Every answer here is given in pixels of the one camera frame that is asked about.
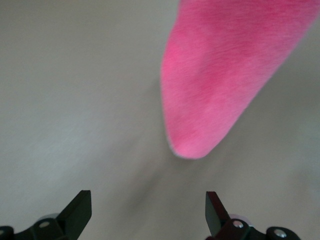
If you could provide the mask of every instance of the screw head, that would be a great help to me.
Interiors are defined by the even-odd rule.
[[[242,229],[244,227],[244,224],[238,220],[233,221],[233,225],[238,229]]]
[[[282,231],[281,229],[274,230],[274,234],[277,235],[280,238],[286,238],[287,237],[287,234],[284,231]]]

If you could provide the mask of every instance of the pink plush object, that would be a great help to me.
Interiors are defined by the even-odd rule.
[[[305,31],[320,0],[181,0],[161,69],[168,140],[208,154]]]

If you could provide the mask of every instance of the plush toy tail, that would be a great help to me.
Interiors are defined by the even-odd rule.
[[[316,19],[320,0],[181,0],[161,69],[173,151],[208,154]]]

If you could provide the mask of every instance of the gray surface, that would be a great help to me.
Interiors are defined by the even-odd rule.
[[[80,240],[204,240],[205,192],[260,231],[320,236],[320,21],[206,158],[164,134],[177,1],[1,1],[0,225],[92,190]]]

